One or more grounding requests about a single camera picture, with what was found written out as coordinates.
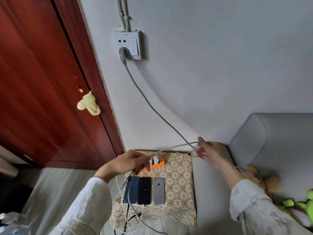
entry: brown plush toy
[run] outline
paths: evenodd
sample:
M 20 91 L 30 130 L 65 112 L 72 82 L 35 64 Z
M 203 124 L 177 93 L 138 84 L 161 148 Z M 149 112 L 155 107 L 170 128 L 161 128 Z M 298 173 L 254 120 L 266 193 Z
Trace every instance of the brown plush toy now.
M 258 170 L 252 166 L 249 165 L 247 168 L 247 170 L 251 171 L 252 173 L 248 172 L 248 171 L 244 171 L 243 172 L 243 176 L 246 179 L 249 179 L 250 181 L 256 183 L 260 188 L 262 188 L 264 190 L 264 192 L 271 198 L 271 195 L 268 193 L 268 191 L 270 193 L 275 193 L 280 191 L 281 189 L 281 184 L 280 184 L 280 179 L 277 177 L 267 177 L 265 179 L 262 179 L 262 181 L 264 182 L 264 185 L 266 186 L 266 188 L 264 187 L 263 183 L 255 176 L 254 174 L 258 174 Z

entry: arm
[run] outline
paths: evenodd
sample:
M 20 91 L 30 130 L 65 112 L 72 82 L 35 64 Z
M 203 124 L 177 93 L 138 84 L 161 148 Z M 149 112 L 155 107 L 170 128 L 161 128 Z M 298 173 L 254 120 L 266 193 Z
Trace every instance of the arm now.
M 129 150 L 103 165 L 87 182 L 50 235 L 98 235 L 111 216 L 110 180 L 137 168 L 137 174 L 144 167 L 150 171 L 149 160 L 150 156 Z
M 205 142 L 199 137 L 201 146 L 197 154 L 212 163 L 232 190 L 230 214 L 233 220 L 240 221 L 244 234 L 311 234 L 288 214 L 280 211 L 255 183 L 244 179 L 241 173 L 224 158 L 223 145 L 218 142 Z

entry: hand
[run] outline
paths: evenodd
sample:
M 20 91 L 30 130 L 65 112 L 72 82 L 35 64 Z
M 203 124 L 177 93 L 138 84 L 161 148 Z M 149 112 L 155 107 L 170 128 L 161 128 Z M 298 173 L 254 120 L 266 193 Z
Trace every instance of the hand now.
M 198 157 L 212 163 L 214 167 L 219 166 L 224 159 L 223 144 L 220 142 L 206 142 L 202 137 L 198 137 L 198 145 L 201 146 L 197 150 Z
M 109 183 L 111 179 L 117 175 L 135 172 L 136 175 L 146 167 L 150 171 L 150 156 L 139 153 L 135 150 L 128 150 L 126 153 L 119 155 L 117 158 L 100 167 L 96 172 L 95 177 L 103 179 Z

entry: white shirt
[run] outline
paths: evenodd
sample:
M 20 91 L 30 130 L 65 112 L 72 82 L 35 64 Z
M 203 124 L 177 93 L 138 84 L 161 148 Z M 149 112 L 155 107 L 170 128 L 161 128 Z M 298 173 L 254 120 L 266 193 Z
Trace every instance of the white shirt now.
M 98 235 L 111 211 L 112 198 L 107 183 L 93 177 L 50 235 Z M 233 220 L 242 223 L 245 235 L 312 234 L 275 207 L 264 191 L 248 179 L 241 180 L 232 189 L 229 211 Z

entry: wall socket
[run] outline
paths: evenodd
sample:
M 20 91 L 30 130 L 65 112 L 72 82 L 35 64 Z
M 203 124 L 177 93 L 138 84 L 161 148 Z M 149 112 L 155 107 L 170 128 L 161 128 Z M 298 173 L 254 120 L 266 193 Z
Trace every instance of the wall socket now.
M 128 49 L 128 59 L 139 60 L 142 57 L 140 46 L 140 31 L 124 32 L 114 31 L 114 41 L 119 58 L 119 49 L 125 47 Z

